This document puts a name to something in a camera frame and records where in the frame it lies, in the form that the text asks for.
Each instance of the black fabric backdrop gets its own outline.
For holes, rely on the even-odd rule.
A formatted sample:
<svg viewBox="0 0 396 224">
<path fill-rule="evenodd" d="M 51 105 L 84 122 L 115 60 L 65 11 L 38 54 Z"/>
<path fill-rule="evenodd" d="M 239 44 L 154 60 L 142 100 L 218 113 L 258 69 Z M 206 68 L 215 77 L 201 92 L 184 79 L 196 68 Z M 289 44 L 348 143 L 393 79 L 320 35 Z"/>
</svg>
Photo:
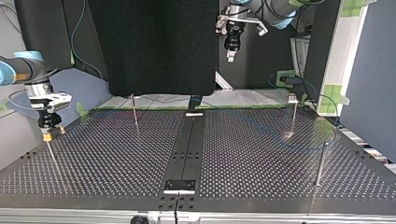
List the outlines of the black fabric backdrop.
<svg viewBox="0 0 396 224">
<path fill-rule="evenodd" d="M 91 0 L 113 95 L 210 95 L 219 61 L 216 0 Z"/>
</svg>

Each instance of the gray robot arm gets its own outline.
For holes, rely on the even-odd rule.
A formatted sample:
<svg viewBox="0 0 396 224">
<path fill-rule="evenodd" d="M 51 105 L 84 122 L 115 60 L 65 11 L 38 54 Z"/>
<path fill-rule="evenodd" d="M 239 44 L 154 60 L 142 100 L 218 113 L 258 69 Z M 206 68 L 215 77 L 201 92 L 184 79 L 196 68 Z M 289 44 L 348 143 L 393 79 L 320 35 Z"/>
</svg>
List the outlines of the gray robot arm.
<svg viewBox="0 0 396 224">
<path fill-rule="evenodd" d="M 24 84 L 31 107 L 39 115 L 38 127 L 45 141 L 52 140 L 52 129 L 62 128 L 62 119 L 56 111 L 67 107 L 72 100 L 64 92 L 54 91 L 50 75 L 37 51 L 16 52 L 11 59 L 0 56 L 0 86 Z"/>
<path fill-rule="evenodd" d="M 244 33 L 246 23 L 257 24 L 257 33 L 264 36 L 268 33 L 264 22 L 277 29 L 286 28 L 304 4 L 298 0 L 230 0 L 218 17 L 216 24 L 218 35 L 227 35 L 224 48 L 227 49 L 228 62 L 232 63 L 240 50 L 240 35 Z M 250 18 L 249 12 L 255 14 Z"/>
</svg>

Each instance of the wall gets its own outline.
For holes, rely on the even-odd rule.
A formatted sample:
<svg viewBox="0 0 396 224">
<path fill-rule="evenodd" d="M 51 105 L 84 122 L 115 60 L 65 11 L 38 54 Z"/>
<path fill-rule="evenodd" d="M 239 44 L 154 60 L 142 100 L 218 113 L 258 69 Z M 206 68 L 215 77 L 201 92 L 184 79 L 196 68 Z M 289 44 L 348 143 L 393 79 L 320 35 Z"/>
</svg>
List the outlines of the wall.
<svg viewBox="0 0 396 224">
<path fill-rule="evenodd" d="M 346 92 L 341 122 L 396 162 L 396 1 L 378 0 L 367 11 Z"/>
<path fill-rule="evenodd" d="M 13 0 L 1 0 L 13 6 Z M 17 17 L 12 11 L 2 7 L 8 16 L 18 25 Z M 0 55 L 12 57 L 14 51 L 24 50 L 21 35 L 14 29 L 0 10 Z M 14 91 L 22 90 L 23 86 L 0 87 L 0 102 L 4 102 Z M 1 112 L 0 117 L 9 112 Z M 41 142 L 41 132 L 36 120 L 18 113 L 0 119 L 0 169 L 15 161 L 21 154 L 37 146 Z"/>
</svg>

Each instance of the black metal plate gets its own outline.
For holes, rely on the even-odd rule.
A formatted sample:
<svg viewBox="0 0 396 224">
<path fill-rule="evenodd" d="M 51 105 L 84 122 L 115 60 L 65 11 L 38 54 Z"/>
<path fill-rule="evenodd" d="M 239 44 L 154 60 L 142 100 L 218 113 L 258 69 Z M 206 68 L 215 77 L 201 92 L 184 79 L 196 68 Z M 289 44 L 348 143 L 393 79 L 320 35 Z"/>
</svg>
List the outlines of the black metal plate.
<svg viewBox="0 0 396 224">
<path fill-rule="evenodd" d="M 158 209 L 181 111 L 97 111 L 0 173 L 0 206 Z"/>
<path fill-rule="evenodd" d="M 202 171 L 187 161 L 184 174 L 199 176 L 194 211 L 396 215 L 391 171 L 341 133 L 332 141 L 332 125 L 312 112 L 298 110 L 288 137 L 291 121 L 291 109 L 206 111 Z M 331 145 L 316 188 L 324 142 Z"/>
</svg>

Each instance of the white wall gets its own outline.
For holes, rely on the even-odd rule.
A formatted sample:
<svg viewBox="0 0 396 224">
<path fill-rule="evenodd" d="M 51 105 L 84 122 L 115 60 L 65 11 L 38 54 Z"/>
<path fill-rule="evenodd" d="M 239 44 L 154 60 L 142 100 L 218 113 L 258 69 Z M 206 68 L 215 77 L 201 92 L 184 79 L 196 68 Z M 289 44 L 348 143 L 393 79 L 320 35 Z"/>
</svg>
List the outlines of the white wall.
<svg viewBox="0 0 396 224">
<path fill-rule="evenodd" d="M 0 0 L 14 6 L 13 0 Z M 12 11 L 2 7 L 8 16 L 18 25 L 18 19 Z M 12 57 L 13 52 L 25 50 L 21 35 L 9 23 L 0 10 L 0 55 Z M 14 91 L 22 90 L 23 86 L 0 87 L 0 102 L 7 99 Z M 9 112 L 1 112 L 0 117 Z M 41 143 L 41 132 L 37 128 L 36 120 L 14 113 L 0 119 L 0 170 L 20 155 Z"/>
</svg>

